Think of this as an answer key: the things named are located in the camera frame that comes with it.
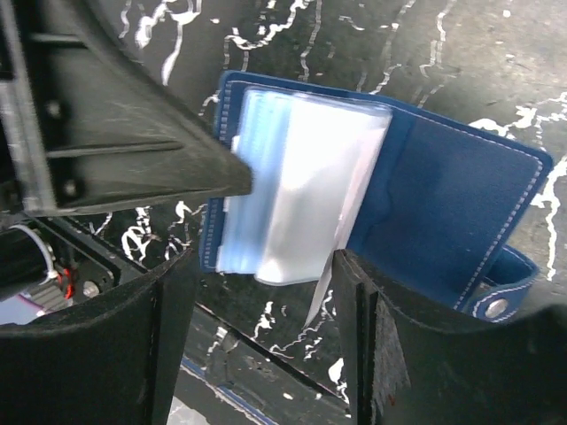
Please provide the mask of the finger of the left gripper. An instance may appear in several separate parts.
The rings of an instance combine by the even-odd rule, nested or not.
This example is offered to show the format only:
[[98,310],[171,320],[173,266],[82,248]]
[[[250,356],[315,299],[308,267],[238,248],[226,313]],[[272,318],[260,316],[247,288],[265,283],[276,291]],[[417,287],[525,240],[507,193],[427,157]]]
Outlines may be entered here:
[[250,168],[153,80],[99,2],[2,2],[3,211],[97,214],[251,187]]

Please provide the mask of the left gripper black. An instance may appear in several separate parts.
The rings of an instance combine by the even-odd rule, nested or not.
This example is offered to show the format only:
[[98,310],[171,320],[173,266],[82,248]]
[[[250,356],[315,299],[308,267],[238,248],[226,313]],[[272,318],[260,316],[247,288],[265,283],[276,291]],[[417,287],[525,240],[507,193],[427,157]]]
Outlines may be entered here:
[[145,273],[77,220],[1,219],[1,322],[29,323]]

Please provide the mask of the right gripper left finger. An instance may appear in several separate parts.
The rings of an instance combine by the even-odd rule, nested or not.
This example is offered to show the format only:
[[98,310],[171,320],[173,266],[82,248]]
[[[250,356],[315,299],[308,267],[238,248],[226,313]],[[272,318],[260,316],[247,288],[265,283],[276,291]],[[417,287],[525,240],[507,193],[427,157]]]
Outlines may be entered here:
[[186,251],[82,304],[1,327],[3,424],[165,424],[195,302]]

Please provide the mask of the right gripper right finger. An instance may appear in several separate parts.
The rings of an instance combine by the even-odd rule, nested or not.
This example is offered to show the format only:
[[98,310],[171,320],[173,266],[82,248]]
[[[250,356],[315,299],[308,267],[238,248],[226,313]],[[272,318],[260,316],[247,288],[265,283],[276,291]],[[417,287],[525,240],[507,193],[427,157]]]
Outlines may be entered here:
[[565,423],[564,306],[479,321],[350,251],[335,252],[331,286],[353,423]]

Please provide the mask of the blue card holder wallet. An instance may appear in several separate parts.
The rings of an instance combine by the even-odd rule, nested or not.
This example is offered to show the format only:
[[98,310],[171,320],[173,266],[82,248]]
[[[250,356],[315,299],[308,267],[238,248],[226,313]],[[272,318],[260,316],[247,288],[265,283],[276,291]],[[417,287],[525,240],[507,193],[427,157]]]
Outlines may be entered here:
[[537,267],[507,246],[552,158],[411,104],[226,72],[215,134],[252,170],[252,192],[209,201],[208,273],[271,286],[317,282],[348,249],[409,289],[482,321],[522,304]]

